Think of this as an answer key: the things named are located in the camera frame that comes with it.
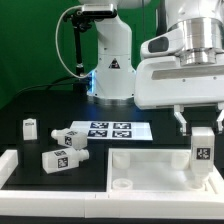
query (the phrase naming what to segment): black tabletop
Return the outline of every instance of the black tabletop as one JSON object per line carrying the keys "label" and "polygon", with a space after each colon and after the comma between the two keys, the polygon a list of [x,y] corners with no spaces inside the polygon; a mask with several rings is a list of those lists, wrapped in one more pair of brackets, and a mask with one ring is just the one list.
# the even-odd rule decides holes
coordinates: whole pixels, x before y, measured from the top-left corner
{"label": "black tabletop", "polygon": [[[215,107],[187,108],[184,117],[193,126],[216,127]],[[37,119],[38,140],[24,141],[24,119]],[[62,148],[51,138],[54,129],[69,128],[73,121],[149,122],[153,141],[88,140],[90,159],[79,169],[46,174],[43,152]],[[19,165],[5,190],[106,191],[109,148],[189,149],[190,136],[182,136],[172,109],[139,110],[135,105],[110,107],[93,104],[72,91],[25,92],[0,110],[0,153],[17,149]],[[215,165],[224,176],[224,136],[215,141]],[[0,223],[223,223],[211,220],[77,219],[0,217]]]}

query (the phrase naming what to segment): green background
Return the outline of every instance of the green background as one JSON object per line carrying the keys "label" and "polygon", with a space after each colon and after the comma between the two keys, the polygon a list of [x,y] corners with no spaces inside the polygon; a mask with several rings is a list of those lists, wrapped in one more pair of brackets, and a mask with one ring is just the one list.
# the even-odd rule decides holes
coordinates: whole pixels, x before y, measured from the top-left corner
{"label": "green background", "polygon": [[[152,0],[145,8],[146,39],[155,36],[155,8]],[[68,75],[55,50],[55,29],[61,14],[77,0],[0,0],[0,108],[21,89],[49,84]],[[140,46],[144,41],[142,9],[119,10],[119,16],[133,32],[132,64],[140,62]],[[75,71],[73,29],[70,22],[60,30],[60,48],[68,67]],[[81,35],[86,71],[97,63],[95,26]]]}

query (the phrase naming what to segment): black label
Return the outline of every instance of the black label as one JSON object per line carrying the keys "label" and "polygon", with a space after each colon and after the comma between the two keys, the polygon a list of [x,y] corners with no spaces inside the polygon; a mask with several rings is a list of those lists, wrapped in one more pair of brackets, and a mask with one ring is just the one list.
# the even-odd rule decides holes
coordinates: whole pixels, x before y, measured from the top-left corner
{"label": "black label", "polygon": [[211,149],[210,148],[197,148],[197,160],[210,160]]}
{"label": "black label", "polygon": [[25,126],[32,126],[34,123],[25,123]]}
{"label": "black label", "polygon": [[113,138],[132,138],[131,131],[113,131]]}
{"label": "black label", "polygon": [[66,155],[66,152],[65,151],[57,151],[57,152],[54,152],[54,154],[56,156],[63,156],[63,155]]}
{"label": "black label", "polygon": [[58,159],[58,168],[68,167],[68,157]]}
{"label": "black label", "polygon": [[88,137],[106,138],[107,137],[107,131],[90,130],[89,133],[88,133]]}
{"label": "black label", "polygon": [[92,122],[90,128],[94,129],[107,129],[109,127],[108,122]]}
{"label": "black label", "polygon": [[72,135],[72,136],[77,135],[77,134],[78,134],[78,132],[75,132],[75,131],[70,131],[70,132],[67,133],[67,135]]}
{"label": "black label", "polygon": [[72,146],[72,138],[65,136],[65,144],[68,146]]}
{"label": "black label", "polygon": [[131,123],[114,123],[114,129],[131,129]]}

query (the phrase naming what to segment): robot logo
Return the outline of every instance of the robot logo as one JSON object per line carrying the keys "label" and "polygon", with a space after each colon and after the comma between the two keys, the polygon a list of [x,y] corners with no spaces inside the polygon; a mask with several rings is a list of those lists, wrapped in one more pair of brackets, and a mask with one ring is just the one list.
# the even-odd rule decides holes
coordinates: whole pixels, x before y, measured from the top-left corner
{"label": "robot logo", "polygon": [[114,60],[113,60],[112,63],[110,64],[109,68],[111,68],[111,69],[120,69],[120,65],[118,64],[116,58],[114,58]]}

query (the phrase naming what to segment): small white block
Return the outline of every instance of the small white block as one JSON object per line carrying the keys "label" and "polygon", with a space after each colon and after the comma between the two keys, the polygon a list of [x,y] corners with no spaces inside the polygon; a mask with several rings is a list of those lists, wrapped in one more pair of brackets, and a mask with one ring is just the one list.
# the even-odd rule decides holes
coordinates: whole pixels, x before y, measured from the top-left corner
{"label": "small white block", "polygon": [[87,150],[75,150],[73,148],[42,153],[42,164],[47,173],[78,167],[79,162],[87,159],[89,159]]}
{"label": "small white block", "polygon": [[37,121],[36,119],[23,120],[23,139],[36,140],[37,139]]}
{"label": "small white block", "polygon": [[73,147],[80,150],[87,146],[87,134],[71,129],[53,130],[51,137],[58,141],[59,145]]}

